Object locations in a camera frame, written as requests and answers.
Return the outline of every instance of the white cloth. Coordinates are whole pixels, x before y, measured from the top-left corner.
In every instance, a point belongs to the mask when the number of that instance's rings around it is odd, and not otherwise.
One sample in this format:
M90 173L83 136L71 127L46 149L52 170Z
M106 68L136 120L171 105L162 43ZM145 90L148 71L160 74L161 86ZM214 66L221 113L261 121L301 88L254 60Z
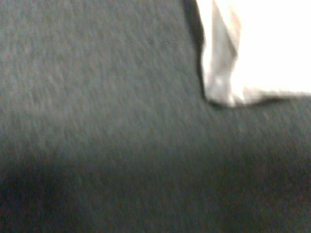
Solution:
M228 106L311 95L308 1L197 0L208 100Z

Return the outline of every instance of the gray carpet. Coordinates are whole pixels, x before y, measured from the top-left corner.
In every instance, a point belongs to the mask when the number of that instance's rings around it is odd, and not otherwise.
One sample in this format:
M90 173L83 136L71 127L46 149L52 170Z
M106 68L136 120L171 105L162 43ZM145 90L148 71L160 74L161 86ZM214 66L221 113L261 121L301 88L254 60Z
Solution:
M311 232L311 100L207 103L193 1L0 22L0 232Z

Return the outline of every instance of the white object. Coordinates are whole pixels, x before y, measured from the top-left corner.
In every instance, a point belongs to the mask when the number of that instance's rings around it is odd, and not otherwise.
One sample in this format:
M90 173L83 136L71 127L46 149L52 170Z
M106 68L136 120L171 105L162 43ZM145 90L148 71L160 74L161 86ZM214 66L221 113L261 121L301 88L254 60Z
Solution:
M197 0L197 4L208 100L234 107L311 95L308 1Z

